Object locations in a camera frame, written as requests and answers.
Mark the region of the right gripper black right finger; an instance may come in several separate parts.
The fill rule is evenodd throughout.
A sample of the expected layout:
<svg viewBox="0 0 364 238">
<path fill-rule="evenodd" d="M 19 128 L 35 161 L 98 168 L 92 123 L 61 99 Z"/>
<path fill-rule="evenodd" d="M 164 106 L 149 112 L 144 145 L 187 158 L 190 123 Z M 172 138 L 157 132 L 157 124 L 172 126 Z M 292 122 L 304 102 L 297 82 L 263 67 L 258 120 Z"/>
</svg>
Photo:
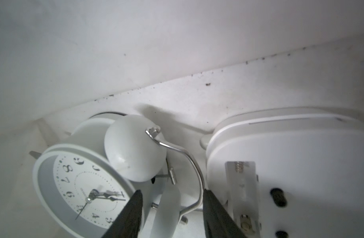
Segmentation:
<svg viewBox="0 0 364 238">
<path fill-rule="evenodd" d="M 203 221 L 207 238 L 246 238 L 217 197 L 207 189 L 203 192 Z"/>
</svg>

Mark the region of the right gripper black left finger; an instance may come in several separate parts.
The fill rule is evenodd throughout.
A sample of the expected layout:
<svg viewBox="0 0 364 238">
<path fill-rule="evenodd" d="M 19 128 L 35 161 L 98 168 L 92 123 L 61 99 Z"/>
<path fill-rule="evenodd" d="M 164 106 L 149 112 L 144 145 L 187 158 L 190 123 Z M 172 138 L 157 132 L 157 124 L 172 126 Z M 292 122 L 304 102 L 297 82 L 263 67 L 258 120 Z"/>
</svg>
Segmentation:
<svg viewBox="0 0 364 238">
<path fill-rule="evenodd" d="M 142 223 L 143 195 L 137 190 L 103 238 L 137 238 Z"/>
</svg>

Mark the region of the white twin-bell alarm clock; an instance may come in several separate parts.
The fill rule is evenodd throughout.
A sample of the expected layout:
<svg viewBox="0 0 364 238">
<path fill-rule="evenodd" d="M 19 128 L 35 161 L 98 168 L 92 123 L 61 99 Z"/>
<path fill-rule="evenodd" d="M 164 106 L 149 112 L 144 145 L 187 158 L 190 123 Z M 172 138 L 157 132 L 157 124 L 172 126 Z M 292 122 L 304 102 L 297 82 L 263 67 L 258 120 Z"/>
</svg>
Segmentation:
<svg viewBox="0 0 364 238">
<path fill-rule="evenodd" d="M 199 183 L 198 199 L 181 205 L 167 151 L 184 155 Z M 65 140 L 39 154 L 33 167 L 35 191 L 49 214 L 76 238 L 102 238 L 133 194 L 143 195 L 142 223 L 157 213 L 150 236 L 170 238 L 186 215 L 203 203 L 204 179 L 194 157 L 167 142 L 144 116 L 103 113 L 76 127 Z"/>
</svg>

